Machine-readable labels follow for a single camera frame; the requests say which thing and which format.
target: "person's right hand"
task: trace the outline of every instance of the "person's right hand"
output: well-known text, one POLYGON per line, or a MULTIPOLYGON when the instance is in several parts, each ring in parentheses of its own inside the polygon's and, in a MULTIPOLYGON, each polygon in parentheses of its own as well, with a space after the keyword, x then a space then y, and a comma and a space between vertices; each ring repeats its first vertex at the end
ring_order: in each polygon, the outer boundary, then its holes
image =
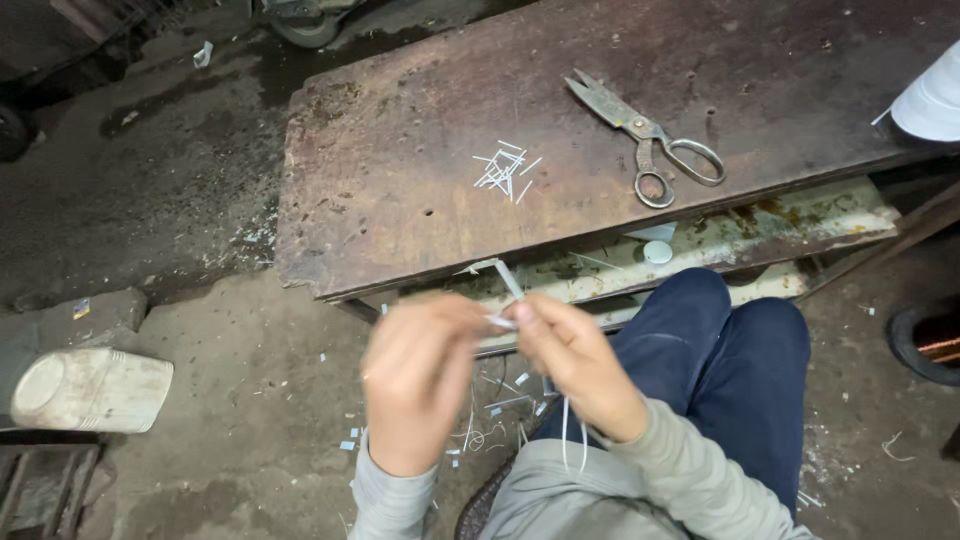
POLYGON ((541 375, 553 378, 581 420, 616 442, 646 431, 647 409, 639 390, 586 312, 528 294, 505 315, 517 322, 517 348, 541 375))

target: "wheel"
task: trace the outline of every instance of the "wheel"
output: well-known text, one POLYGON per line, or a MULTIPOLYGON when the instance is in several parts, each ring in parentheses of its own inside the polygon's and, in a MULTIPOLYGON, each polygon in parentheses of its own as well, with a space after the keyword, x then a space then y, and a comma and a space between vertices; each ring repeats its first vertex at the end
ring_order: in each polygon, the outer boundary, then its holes
POLYGON ((0 104, 0 161, 13 161, 30 146, 30 127, 15 109, 0 104))
POLYGON ((287 41, 307 49, 319 49, 340 33, 340 18, 328 15, 317 25, 290 26, 283 19, 273 19, 270 25, 287 41))
POLYGON ((915 341, 915 330, 923 321, 950 316, 959 307, 960 300, 951 298, 898 311, 887 323, 887 343, 897 360, 925 379, 960 386, 960 368, 934 362, 918 350, 915 341))

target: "rubber tire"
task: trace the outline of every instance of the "rubber tire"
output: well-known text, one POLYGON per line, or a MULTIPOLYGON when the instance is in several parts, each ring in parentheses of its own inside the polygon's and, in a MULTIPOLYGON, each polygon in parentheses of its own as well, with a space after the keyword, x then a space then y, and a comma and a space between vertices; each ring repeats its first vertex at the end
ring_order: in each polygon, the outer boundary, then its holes
POLYGON ((897 360, 921 377, 945 384, 960 386, 960 368, 947 367, 932 361, 917 350, 913 330, 926 319, 943 317, 960 307, 960 299, 950 298, 924 306, 908 307, 898 311, 887 323, 887 343, 897 360))
POLYGON ((306 49, 324 47, 340 34, 340 19, 335 16, 324 17, 316 27, 293 27, 284 23, 283 19, 272 19, 270 25, 284 39, 306 49))
POLYGON ((30 146, 30 126, 22 114, 0 103, 0 161, 14 161, 30 146))

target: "white plastic container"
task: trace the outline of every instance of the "white plastic container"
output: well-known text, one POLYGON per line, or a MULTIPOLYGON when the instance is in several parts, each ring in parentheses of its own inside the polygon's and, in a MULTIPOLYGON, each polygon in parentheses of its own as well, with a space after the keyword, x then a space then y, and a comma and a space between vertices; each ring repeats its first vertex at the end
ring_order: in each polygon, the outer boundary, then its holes
POLYGON ((154 424, 174 365, 112 349, 41 356, 13 391, 11 417, 23 428, 140 433, 154 424))
POLYGON ((913 136, 960 140, 960 41, 903 91, 890 113, 913 136))

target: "metal scissors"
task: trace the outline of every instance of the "metal scissors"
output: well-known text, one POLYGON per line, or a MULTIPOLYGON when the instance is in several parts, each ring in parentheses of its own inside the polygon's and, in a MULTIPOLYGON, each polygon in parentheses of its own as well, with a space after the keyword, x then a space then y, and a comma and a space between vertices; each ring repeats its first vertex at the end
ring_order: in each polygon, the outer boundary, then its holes
POLYGON ((655 209, 663 209, 673 203, 673 187, 660 175, 660 172, 657 171, 657 167, 655 167, 653 163, 654 140, 660 142, 660 148, 663 149, 663 153, 670 162, 684 171, 686 176, 700 184, 713 187, 727 178, 727 169, 724 167, 723 161, 706 145, 688 138, 671 138, 670 135, 666 134, 660 124, 635 111, 617 97, 616 94, 604 88, 603 85, 588 74, 579 69, 574 69, 574 71, 577 72, 577 76, 583 81, 582 84, 569 77, 564 77, 566 83, 570 85, 570 88, 573 90, 573 93, 577 94, 577 97, 579 97, 581 101, 587 104, 588 107, 593 109, 593 111, 599 114, 604 120, 607 120, 610 125, 615 128, 623 128, 637 142, 636 167, 639 169, 639 172, 636 173, 636 180, 634 180, 634 191, 636 191, 636 196, 645 204, 655 209), (713 168, 717 172, 717 177, 706 177, 693 170, 693 167, 686 164, 673 153, 675 148, 685 148, 702 156, 713 165, 713 168), (651 190, 654 192, 652 195, 644 194, 644 190, 640 188, 640 180, 644 177, 657 179, 657 181, 660 182, 660 189, 654 188, 651 190))

